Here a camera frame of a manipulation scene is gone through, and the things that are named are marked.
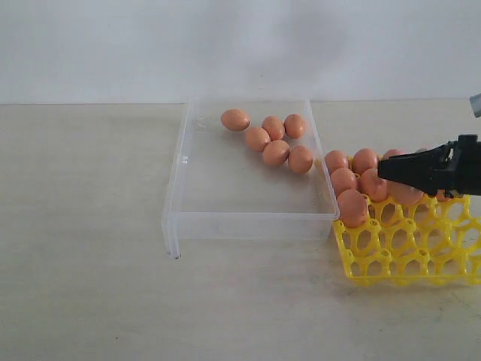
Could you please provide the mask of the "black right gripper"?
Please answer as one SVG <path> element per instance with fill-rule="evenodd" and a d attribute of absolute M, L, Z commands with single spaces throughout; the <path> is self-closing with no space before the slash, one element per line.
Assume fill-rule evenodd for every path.
<path fill-rule="evenodd" d="M 403 184 L 429 196 L 439 190 L 451 198 L 480 195 L 478 135 L 459 135 L 456 141 L 430 150 L 391 156 L 378 163 L 380 178 Z"/>

